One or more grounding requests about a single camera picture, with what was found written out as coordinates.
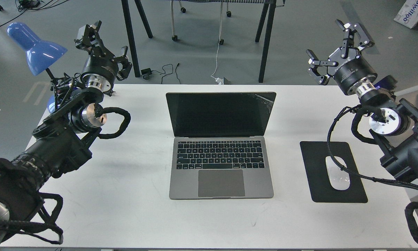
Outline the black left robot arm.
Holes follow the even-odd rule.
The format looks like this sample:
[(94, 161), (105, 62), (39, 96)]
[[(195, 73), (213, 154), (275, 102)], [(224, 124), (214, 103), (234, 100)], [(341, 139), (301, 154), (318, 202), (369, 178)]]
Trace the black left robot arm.
[(102, 22), (86, 24), (78, 31), (75, 45), (88, 53), (82, 73), (55, 78), (49, 67), (66, 53), (66, 48), (40, 39), (26, 24), (15, 22), (7, 34), (25, 52), (33, 75), (46, 71), (51, 78), (54, 103), (51, 113), (32, 132), (35, 143), (12, 161), (0, 158), (0, 244), (13, 235), (30, 235), (52, 230), (62, 244), (63, 230), (56, 220), (63, 206), (57, 194), (40, 192), (49, 178), (77, 170), (92, 157), (96, 138), (119, 137), (131, 116), (119, 107), (104, 108), (104, 95), (111, 96), (115, 80), (129, 76), (132, 63), (124, 46), (121, 56), (107, 49), (99, 36)]

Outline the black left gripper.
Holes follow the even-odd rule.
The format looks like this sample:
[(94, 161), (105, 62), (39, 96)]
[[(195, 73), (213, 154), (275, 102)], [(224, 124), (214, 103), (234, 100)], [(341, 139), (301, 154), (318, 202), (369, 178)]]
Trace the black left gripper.
[(77, 38), (74, 40), (75, 47), (88, 53), (80, 80), (88, 84), (96, 77), (103, 88), (112, 88), (115, 78), (123, 81), (128, 78), (132, 69), (132, 63), (128, 60), (128, 46), (121, 48), (122, 55), (115, 56), (107, 52), (102, 39), (99, 36), (99, 29), (102, 21), (94, 24), (86, 24), (78, 30)]

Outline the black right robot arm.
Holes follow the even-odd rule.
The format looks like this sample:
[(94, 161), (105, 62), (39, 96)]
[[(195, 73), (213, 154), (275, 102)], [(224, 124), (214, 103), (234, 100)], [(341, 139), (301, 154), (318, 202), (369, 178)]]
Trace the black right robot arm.
[[(327, 152), (342, 171), (373, 182), (418, 190), (418, 109), (402, 98), (396, 100), (396, 80), (386, 76), (375, 83), (377, 73), (363, 58), (361, 52), (374, 45), (365, 27), (360, 23), (344, 24), (336, 20), (344, 38), (327, 60), (320, 60), (311, 50), (308, 73), (319, 85), (327, 85), (332, 78), (341, 91), (356, 94), (360, 104), (344, 107), (334, 119), (327, 133)], [(346, 113), (354, 113), (351, 132), (367, 144), (378, 145), (383, 152), (381, 166), (392, 180), (361, 175), (349, 170), (333, 156), (331, 134), (336, 123)]]

